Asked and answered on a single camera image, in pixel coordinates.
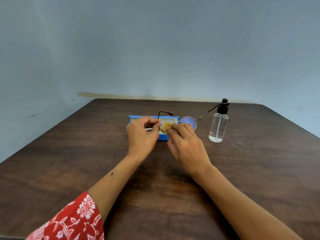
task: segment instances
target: brown tabletop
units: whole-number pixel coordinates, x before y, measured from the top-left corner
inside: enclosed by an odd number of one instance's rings
[[[125,155],[128,115],[199,117],[217,103],[95,99],[0,164],[0,236],[26,237]],[[231,104],[221,143],[198,123],[211,162],[304,239],[320,239],[320,139],[259,104]],[[165,141],[138,168],[105,225],[106,239],[238,239]]]

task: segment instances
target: liquid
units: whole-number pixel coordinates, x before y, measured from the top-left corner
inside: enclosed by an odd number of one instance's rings
[[[226,131],[229,117],[226,114],[216,113],[213,116],[212,124],[209,133],[209,140],[213,142],[222,142]]]

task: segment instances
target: red patterned fabric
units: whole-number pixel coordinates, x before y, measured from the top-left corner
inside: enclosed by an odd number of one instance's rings
[[[103,240],[101,215],[88,192],[67,204],[54,218],[26,238],[41,239]]]

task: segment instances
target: eyeglass frame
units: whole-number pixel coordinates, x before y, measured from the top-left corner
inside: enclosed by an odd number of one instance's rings
[[[198,119],[196,119],[195,117],[192,117],[192,116],[185,116],[185,117],[183,117],[183,118],[187,118],[187,117],[194,118],[195,121],[196,121],[196,126],[195,126],[195,128],[194,128],[193,130],[195,130],[195,129],[198,127],[198,121],[199,121],[199,120],[201,120],[205,115],[207,115],[207,114],[210,113],[213,109],[217,108],[218,106],[220,106],[220,105],[222,105],[222,104],[224,104],[224,105],[226,105],[226,106],[229,106],[229,105],[230,105],[230,103],[219,103],[218,105],[216,105],[216,106],[214,106],[212,109],[210,109],[207,113],[205,113],[204,115],[200,116]],[[165,110],[160,110],[159,113],[158,113],[157,123],[159,122],[159,117],[160,117],[160,113],[161,113],[161,112],[167,113],[167,114],[169,114],[169,115],[171,115],[171,116],[174,116],[174,113],[173,113],[173,112],[165,111]]]

